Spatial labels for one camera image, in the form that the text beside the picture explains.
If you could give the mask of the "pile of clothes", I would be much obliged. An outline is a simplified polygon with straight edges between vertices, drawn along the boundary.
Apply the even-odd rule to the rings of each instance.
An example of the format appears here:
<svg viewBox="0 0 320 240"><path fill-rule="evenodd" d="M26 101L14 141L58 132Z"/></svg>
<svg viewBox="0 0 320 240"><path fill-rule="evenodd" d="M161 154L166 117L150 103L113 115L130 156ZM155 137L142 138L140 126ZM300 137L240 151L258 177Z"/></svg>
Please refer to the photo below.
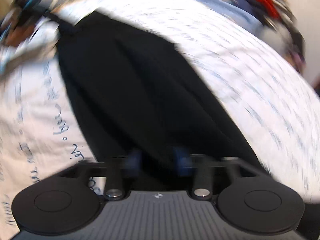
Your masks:
<svg viewBox="0 0 320 240"><path fill-rule="evenodd" d="M305 40L296 27L296 17L287 0L230 0L275 31L284 44L284 58L302 74L306 65Z"/></svg>

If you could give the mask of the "black pants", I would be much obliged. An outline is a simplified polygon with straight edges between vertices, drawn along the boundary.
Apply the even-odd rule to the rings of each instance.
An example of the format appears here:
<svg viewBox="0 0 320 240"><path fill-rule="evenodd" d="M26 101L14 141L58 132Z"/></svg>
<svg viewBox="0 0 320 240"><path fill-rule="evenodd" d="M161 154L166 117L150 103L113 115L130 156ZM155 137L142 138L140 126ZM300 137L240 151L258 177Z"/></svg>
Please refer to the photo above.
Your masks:
<svg viewBox="0 0 320 240"><path fill-rule="evenodd" d="M138 153L132 190L185 190L179 154L238 157L263 167L236 124L175 45L93 12L60 24L61 76L98 161Z"/></svg>

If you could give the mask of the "white script-print bed sheet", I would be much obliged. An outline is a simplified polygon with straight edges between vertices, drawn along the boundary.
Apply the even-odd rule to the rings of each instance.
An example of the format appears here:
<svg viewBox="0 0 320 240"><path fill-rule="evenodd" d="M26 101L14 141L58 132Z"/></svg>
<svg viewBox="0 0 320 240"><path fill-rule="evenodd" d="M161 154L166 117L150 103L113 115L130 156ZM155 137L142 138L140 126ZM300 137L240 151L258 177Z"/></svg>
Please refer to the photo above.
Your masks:
<svg viewBox="0 0 320 240"><path fill-rule="evenodd" d="M73 23L94 10L176 44L272 176L306 201L300 232L319 230L319 97L275 50L195 0L80 0L59 10ZM52 44L55 23L17 54L42 50L1 81L1 239L18 232L11 202L22 189L93 153L69 104Z"/></svg>

